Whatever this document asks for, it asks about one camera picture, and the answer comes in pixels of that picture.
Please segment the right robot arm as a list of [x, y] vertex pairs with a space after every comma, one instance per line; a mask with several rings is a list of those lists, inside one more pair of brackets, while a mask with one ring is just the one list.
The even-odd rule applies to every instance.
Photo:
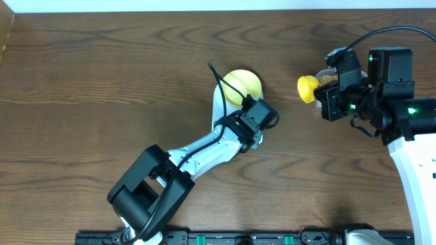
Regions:
[[435, 99], [416, 98], [409, 48], [372, 48], [366, 76], [353, 50], [331, 52], [326, 63], [336, 82], [319, 86], [314, 97], [322, 118], [367, 120], [388, 147], [405, 191], [416, 244], [435, 243]]

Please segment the yellow measuring scoop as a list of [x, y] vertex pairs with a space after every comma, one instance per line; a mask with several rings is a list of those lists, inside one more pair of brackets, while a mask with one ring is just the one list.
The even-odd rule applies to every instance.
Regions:
[[305, 103], [315, 101], [314, 90], [319, 86], [319, 81], [314, 76], [301, 76], [297, 81], [300, 98]]

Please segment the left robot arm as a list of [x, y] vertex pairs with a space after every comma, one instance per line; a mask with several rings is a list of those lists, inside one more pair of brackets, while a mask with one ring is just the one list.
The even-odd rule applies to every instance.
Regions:
[[256, 148], [264, 130], [279, 114], [263, 99], [248, 99], [242, 109], [215, 121], [203, 138], [173, 150], [158, 145], [144, 150], [108, 193], [107, 200], [125, 223], [122, 244], [159, 243], [169, 223], [195, 185], [215, 166]]

